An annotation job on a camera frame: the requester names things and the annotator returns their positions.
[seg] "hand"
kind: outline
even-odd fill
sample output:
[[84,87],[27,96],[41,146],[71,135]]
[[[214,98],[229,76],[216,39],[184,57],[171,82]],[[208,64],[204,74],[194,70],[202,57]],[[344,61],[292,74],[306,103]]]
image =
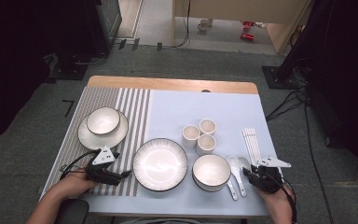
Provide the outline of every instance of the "hand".
[[[293,192],[286,185],[283,185],[283,187],[294,201],[295,196]],[[282,189],[275,193],[267,193],[260,189],[257,189],[257,192],[264,200],[267,210],[275,224],[292,223],[292,207],[290,206],[288,198]]]
[[91,180],[86,179],[84,169],[77,169],[75,173],[69,173],[64,179],[55,184],[49,191],[53,191],[64,199],[78,196],[88,189],[92,189],[100,185]]
[[29,217],[27,224],[54,223],[64,200],[78,196],[86,190],[99,185],[99,183],[86,179],[84,169],[77,169],[76,172],[82,173],[70,173],[43,195],[36,209]]

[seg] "gray striped mat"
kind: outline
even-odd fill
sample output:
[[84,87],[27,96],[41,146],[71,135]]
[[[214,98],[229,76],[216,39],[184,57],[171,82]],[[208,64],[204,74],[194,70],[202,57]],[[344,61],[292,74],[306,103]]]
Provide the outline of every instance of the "gray striped mat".
[[[60,168],[70,164],[89,149],[83,147],[77,138],[77,129],[81,121],[94,110],[101,107],[112,107],[121,111],[129,121],[129,130],[124,140],[113,148],[121,153],[120,157],[109,167],[109,171],[122,173],[131,170],[132,158],[136,150],[144,143],[145,125],[150,99],[150,90],[86,87],[78,103],[74,117],[63,140],[60,152],[54,162],[46,192],[52,185],[60,180]],[[78,164],[85,165],[94,154],[82,159]],[[124,179],[117,187],[101,185],[92,190],[91,194],[136,196],[139,183],[134,175]]]

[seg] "chopsticks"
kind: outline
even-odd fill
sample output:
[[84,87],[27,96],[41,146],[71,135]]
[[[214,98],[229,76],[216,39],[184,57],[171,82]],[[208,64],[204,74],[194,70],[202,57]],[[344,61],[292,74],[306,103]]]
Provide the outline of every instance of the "chopsticks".
[[245,140],[246,147],[248,148],[249,157],[252,165],[256,166],[261,162],[260,149],[257,144],[257,137],[255,135],[255,129],[244,128],[242,130],[243,139]]

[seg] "ceramic spoon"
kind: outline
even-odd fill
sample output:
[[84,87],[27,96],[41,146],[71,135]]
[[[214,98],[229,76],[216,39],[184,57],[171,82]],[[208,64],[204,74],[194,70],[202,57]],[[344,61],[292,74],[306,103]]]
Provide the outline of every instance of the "ceramic spoon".
[[246,159],[246,157],[238,157],[238,162],[240,163],[240,168],[245,168],[248,171],[252,172],[251,163]]
[[240,163],[238,162],[238,158],[235,156],[229,156],[227,158],[229,166],[231,168],[231,173],[237,179],[238,185],[240,186],[241,196],[246,197],[246,190],[242,184],[241,176],[240,176]]
[[235,192],[234,187],[232,187],[231,180],[228,180],[227,185],[228,185],[229,191],[231,191],[232,200],[237,201],[238,195],[237,195],[237,192]]

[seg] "white ceramic cup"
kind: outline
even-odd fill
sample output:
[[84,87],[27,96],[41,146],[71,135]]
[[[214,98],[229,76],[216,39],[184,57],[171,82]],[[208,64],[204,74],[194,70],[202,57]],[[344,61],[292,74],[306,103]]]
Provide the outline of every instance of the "white ceramic cup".
[[211,27],[213,24],[213,19],[208,19],[208,27]]
[[197,141],[197,154],[204,156],[212,154],[216,147],[216,139],[210,134],[202,134]]
[[203,119],[200,121],[200,131],[201,134],[210,134],[214,135],[214,132],[216,132],[216,123],[211,119]]
[[201,31],[206,31],[208,29],[208,20],[201,20],[199,24],[199,29]]
[[195,147],[200,137],[200,129],[195,125],[187,125],[182,130],[182,144],[184,147]]

